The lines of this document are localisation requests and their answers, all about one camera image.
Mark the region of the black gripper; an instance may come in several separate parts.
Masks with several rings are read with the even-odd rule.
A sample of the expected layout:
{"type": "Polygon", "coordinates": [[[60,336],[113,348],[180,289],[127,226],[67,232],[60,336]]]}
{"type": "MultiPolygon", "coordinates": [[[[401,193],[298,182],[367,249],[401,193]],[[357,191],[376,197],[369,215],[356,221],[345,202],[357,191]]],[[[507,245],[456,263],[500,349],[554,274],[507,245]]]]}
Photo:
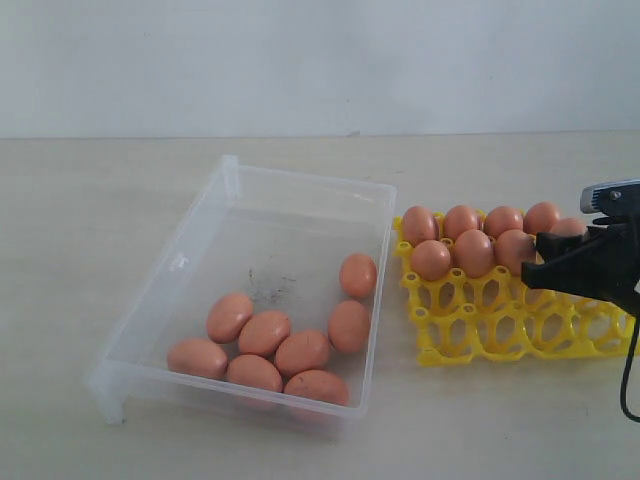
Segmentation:
{"type": "Polygon", "coordinates": [[[542,263],[522,265],[521,280],[529,288],[603,300],[639,314],[639,216],[593,224],[582,235],[540,232],[535,246],[542,263]]]}

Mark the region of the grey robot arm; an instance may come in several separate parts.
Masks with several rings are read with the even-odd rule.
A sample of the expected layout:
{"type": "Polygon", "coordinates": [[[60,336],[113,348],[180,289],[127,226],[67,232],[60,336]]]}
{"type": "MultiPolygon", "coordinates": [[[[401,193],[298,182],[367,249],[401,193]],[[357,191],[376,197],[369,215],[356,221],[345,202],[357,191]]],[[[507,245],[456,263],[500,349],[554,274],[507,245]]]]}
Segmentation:
{"type": "Polygon", "coordinates": [[[639,316],[639,218],[601,217],[583,235],[536,235],[541,264],[522,264],[531,289],[609,302],[639,316]]]}

